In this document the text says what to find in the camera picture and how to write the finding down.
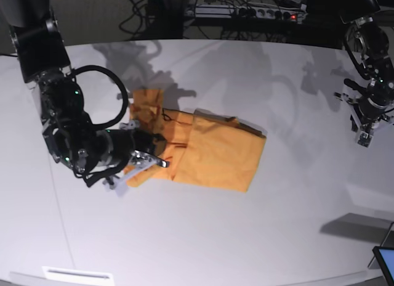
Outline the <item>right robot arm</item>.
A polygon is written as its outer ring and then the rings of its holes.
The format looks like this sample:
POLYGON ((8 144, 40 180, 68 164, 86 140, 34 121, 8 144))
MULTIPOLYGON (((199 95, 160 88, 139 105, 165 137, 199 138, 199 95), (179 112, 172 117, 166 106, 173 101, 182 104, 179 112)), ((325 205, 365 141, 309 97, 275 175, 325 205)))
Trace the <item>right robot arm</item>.
POLYGON ((138 120, 122 121, 129 99, 123 82, 98 65, 73 68, 50 0, 1 0, 25 83, 33 83, 42 136, 56 163, 72 170, 87 187, 103 181, 109 188, 127 182, 152 166, 167 168, 161 158, 165 138, 144 130, 138 120), (99 72, 120 90, 120 112, 95 124, 84 109, 76 77, 99 72))

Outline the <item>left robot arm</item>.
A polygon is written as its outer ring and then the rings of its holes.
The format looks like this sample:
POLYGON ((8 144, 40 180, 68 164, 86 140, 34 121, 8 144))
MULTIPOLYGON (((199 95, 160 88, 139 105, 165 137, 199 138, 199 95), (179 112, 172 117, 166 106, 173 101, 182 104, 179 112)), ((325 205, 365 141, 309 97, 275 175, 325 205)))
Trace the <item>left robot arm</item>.
POLYGON ((362 87, 350 79, 344 80, 346 86, 360 94, 352 102, 355 111, 352 130, 369 137, 381 120, 390 120, 388 114, 393 111, 389 40, 372 17, 380 11, 378 0, 311 0, 308 4, 320 11, 333 12, 347 27, 344 48, 359 75, 369 82, 362 87))

